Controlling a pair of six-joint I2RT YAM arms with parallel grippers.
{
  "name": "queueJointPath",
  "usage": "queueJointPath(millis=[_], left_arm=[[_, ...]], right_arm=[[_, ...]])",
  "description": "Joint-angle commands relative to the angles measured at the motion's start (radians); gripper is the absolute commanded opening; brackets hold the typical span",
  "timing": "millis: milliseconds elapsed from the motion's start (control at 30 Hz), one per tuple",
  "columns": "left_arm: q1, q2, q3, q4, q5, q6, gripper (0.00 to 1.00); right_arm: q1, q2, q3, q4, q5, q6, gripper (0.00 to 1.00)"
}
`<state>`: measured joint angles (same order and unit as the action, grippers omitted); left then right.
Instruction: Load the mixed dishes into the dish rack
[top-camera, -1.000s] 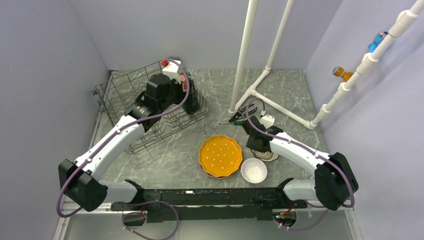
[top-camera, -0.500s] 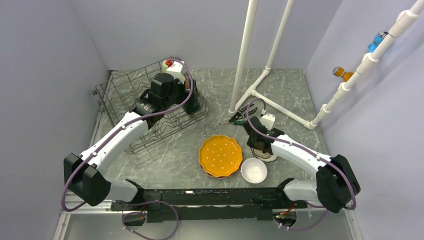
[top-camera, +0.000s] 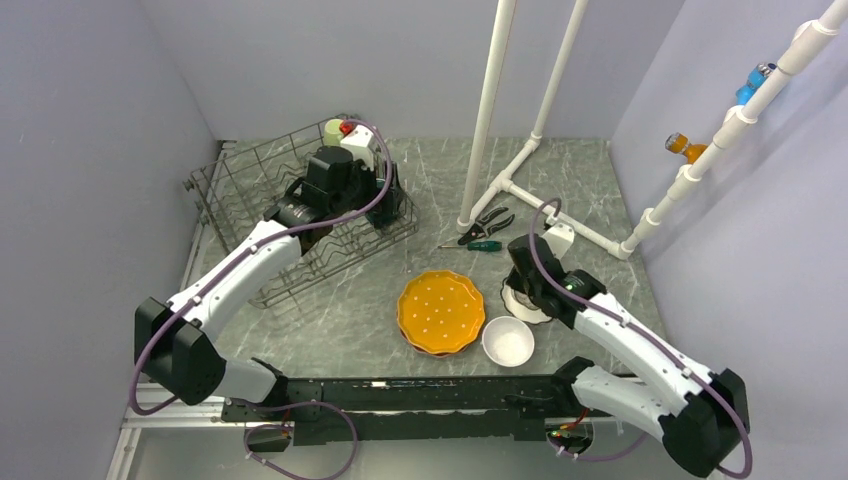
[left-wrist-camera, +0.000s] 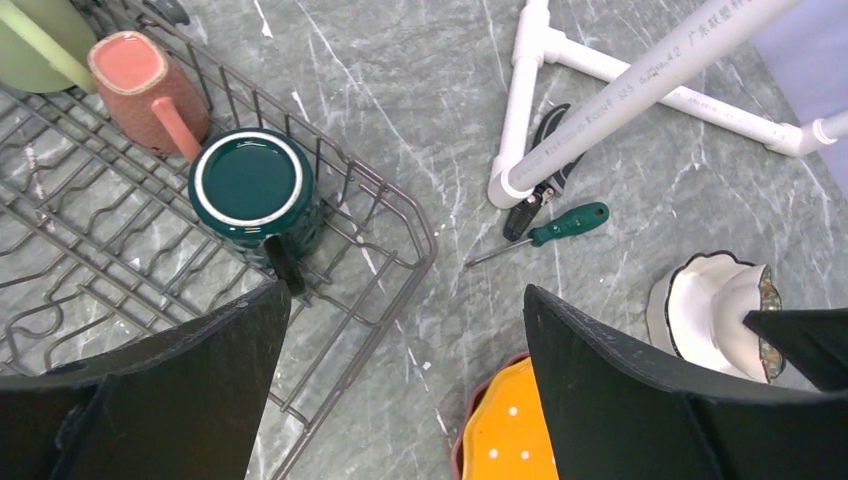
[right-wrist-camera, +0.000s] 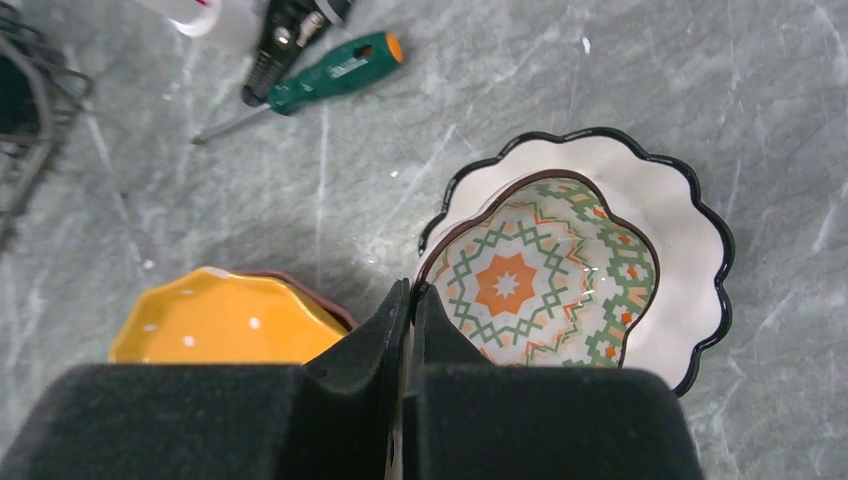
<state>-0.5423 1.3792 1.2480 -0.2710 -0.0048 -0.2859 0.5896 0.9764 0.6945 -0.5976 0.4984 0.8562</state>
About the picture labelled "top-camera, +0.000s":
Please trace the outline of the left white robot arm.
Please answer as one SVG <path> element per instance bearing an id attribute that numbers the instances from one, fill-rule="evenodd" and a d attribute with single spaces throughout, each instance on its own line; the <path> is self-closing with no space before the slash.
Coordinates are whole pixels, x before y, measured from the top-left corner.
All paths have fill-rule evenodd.
<path id="1" fill-rule="evenodd" d="M 272 277 L 299 263 L 333 228 L 376 210 L 385 213 L 398 187 L 397 166 L 368 165 L 342 147 L 321 147 L 304 176 L 263 215 L 247 238 L 205 276 L 167 301 L 144 300 L 134 313 L 134 371 L 129 405 L 140 415 L 141 376 L 174 400 L 196 405 L 210 396 L 247 402 L 264 420 L 287 406 L 287 378 L 258 359 L 227 359 L 215 346 L 238 310 Z"/>

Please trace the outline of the grey wire dish rack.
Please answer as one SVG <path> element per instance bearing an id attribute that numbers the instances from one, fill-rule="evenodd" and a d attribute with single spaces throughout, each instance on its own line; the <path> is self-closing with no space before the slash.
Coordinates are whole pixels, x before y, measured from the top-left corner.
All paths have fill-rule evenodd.
<path id="1" fill-rule="evenodd" d="M 193 276 L 199 277 L 248 237 L 263 213 L 306 172 L 307 157 L 323 144 L 324 124 L 338 114 L 269 140 L 227 140 L 216 161 L 190 173 L 183 185 L 197 195 L 200 234 L 207 244 L 195 250 Z M 361 217 L 342 224 L 299 263 L 275 273 L 251 299 L 268 308 L 302 294 L 349 267 L 417 232 L 417 209 L 404 198 L 401 216 L 389 227 L 374 228 Z"/>

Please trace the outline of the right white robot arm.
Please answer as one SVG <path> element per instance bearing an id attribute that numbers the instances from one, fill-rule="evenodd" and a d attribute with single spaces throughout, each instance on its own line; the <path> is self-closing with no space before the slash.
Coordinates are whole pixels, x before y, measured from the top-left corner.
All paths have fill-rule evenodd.
<path id="1" fill-rule="evenodd" d="M 516 288 L 545 316 L 562 322 L 620 360 L 638 377 L 624 380 L 575 357 L 553 376 L 551 401 L 574 415 L 600 410 L 659 441 L 689 474 L 715 471 L 736 479 L 753 468 L 746 386 L 730 369 L 716 373 L 681 353 L 630 314 L 598 279 L 566 271 L 537 234 L 507 247 L 513 268 L 506 285 Z"/>

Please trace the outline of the light green mug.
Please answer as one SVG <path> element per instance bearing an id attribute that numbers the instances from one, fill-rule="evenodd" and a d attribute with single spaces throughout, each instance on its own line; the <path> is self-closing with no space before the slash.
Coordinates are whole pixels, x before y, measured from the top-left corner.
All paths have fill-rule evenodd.
<path id="1" fill-rule="evenodd" d="M 324 124 L 323 144 L 326 146 L 339 146 L 345 134 L 342 131 L 344 120 L 332 118 Z"/>

